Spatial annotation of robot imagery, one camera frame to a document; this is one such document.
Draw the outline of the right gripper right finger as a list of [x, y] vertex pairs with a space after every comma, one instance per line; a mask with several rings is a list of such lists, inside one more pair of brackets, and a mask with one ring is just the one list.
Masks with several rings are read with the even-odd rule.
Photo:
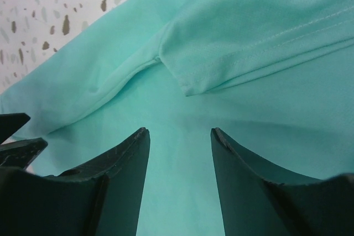
[[353, 234], [353, 174], [297, 174], [218, 128], [211, 147], [226, 235]]

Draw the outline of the mint green t shirt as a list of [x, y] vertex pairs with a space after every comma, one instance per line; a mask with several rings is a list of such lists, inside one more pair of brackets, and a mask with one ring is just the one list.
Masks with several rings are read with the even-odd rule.
[[222, 129], [275, 182], [353, 172], [353, 0], [127, 0], [1, 95], [44, 138], [38, 174], [150, 134], [133, 235], [286, 235], [214, 158]]

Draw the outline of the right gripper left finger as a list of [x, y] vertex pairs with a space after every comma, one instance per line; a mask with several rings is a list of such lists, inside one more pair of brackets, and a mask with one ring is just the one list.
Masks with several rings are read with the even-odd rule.
[[58, 176], [1, 167], [1, 234], [135, 235], [149, 149], [140, 128]]

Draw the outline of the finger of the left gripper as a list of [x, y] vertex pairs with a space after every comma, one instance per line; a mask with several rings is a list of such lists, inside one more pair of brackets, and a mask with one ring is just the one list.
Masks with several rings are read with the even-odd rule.
[[18, 167], [25, 170], [47, 146], [48, 143], [42, 138], [2, 144], [1, 167]]
[[30, 116], [25, 113], [1, 114], [1, 144], [4, 143], [7, 139], [9, 139], [29, 120]]

